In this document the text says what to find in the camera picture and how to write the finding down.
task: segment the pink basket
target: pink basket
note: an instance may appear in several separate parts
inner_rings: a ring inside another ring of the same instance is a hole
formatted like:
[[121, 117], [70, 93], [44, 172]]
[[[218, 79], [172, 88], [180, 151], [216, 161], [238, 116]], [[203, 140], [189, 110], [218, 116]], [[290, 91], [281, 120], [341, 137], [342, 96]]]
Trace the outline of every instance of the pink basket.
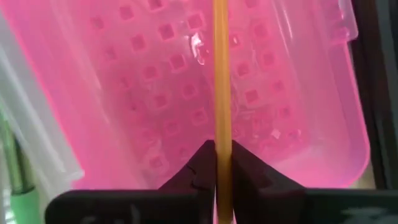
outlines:
[[[153, 189], [214, 136], [212, 2], [1, 0], [85, 176]], [[347, 187], [369, 143], [348, 0], [230, 0], [233, 137], [307, 187]]]

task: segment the square hole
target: square hole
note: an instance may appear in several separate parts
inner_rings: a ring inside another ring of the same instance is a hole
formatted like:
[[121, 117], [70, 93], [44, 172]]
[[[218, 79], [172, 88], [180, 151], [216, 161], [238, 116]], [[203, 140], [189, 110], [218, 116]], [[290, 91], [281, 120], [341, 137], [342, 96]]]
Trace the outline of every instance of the square hole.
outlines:
[[272, 52], [266, 52], [262, 55], [262, 63], [266, 67], [271, 67], [275, 64], [275, 55]]
[[105, 49], [105, 59], [106, 60], [116, 60], [117, 59], [116, 52], [112, 47]]
[[243, 131], [242, 127], [237, 126], [232, 129], [232, 138], [233, 139], [239, 139], [243, 136], [244, 136], [244, 131]]
[[246, 101], [248, 103], [255, 103], [260, 98], [257, 90], [249, 90], [245, 93], [245, 95], [246, 95]]
[[185, 67], [185, 59], [183, 55], [177, 54], [170, 57], [170, 64], [173, 70], [181, 70]]
[[237, 72], [240, 77], [248, 75], [250, 73], [249, 64], [246, 62], [240, 63], [237, 67]]
[[144, 36], [138, 34], [131, 38], [131, 45], [134, 51], [143, 50], [146, 47]]
[[130, 6], [121, 6], [119, 8], [119, 13], [122, 20], [129, 20], [134, 17]]
[[183, 87], [182, 94], [186, 99], [189, 99], [197, 95], [197, 89], [194, 85], [188, 84]]
[[180, 149], [177, 151], [178, 152], [178, 158], [179, 159], [187, 159], [188, 158], [188, 149], [186, 147], [180, 147]]
[[164, 129], [168, 136], [173, 136], [180, 132], [180, 125], [176, 121], [169, 121], [164, 124]]
[[254, 36], [258, 39], [265, 39], [268, 37], [267, 27], [263, 23], [258, 23], [253, 27]]
[[191, 29], [201, 28], [203, 26], [203, 19], [200, 14], [195, 14], [188, 17], [188, 25]]
[[149, 9], [152, 11], [156, 11], [162, 9], [164, 4], [162, 0], [148, 0]]
[[161, 25], [159, 27], [159, 33], [163, 40], [169, 40], [174, 37], [174, 30], [171, 24]]
[[300, 137], [300, 131], [299, 130], [291, 131], [287, 134], [287, 137], [288, 137], [289, 141], [297, 142]]
[[288, 118], [292, 114], [292, 112], [291, 112], [290, 108], [287, 106], [287, 107], [280, 109], [279, 114], [282, 118]]
[[167, 106], [167, 97], [164, 95], [155, 96], [154, 100], [156, 108], [164, 108]]
[[118, 87], [123, 89], [123, 90], [127, 90], [130, 87], [130, 82], [129, 80], [127, 80], [126, 77], [121, 77], [118, 79]]
[[241, 45], [241, 41], [236, 34], [229, 35], [229, 47], [235, 48]]
[[91, 25], [97, 30], [104, 29], [105, 27], [104, 21], [99, 16], [91, 18]]
[[259, 5], [259, 0], [244, 0], [248, 8], [253, 8]]
[[207, 123], [208, 118], [204, 109], [197, 110], [192, 113], [192, 123], [195, 126], [203, 125]]
[[283, 91], [284, 88], [285, 88], [284, 83], [282, 81], [280, 81], [280, 80], [273, 84], [273, 89], [276, 92]]
[[142, 131], [142, 139], [147, 142], [152, 142], [156, 140], [156, 134], [152, 129], [145, 129]]
[[148, 66], [144, 68], [144, 78], [145, 80], [153, 80], [159, 76], [159, 71], [155, 66]]
[[163, 159], [160, 156], [155, 156], [149, 160], [149, 165], [151, 168], [158, 169], [163, 167]]

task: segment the wooden skewer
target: wooden skewer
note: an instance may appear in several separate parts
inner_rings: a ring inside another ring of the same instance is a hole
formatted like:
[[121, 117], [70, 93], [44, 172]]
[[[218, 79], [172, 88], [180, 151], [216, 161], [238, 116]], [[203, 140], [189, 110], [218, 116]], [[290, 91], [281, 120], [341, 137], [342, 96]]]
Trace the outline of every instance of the wooden skewer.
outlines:
[[232, 134], [231, 84], [229, 79], [228, 1], [213, 0], [214, 61], [215, 61], [215, 119], [217, 151], [217, 209], [218, 223], [230, 224], [232, 206]]

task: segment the black frame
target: black frame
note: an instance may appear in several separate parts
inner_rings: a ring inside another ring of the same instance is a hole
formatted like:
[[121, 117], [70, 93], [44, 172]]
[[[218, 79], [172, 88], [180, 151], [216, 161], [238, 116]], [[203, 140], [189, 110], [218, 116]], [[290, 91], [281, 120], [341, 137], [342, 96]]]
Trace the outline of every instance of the black frame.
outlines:
[[353, 5], [359, 37], [351, 48], [376, 187], [398, 189], [398, 3], [353, 0]]

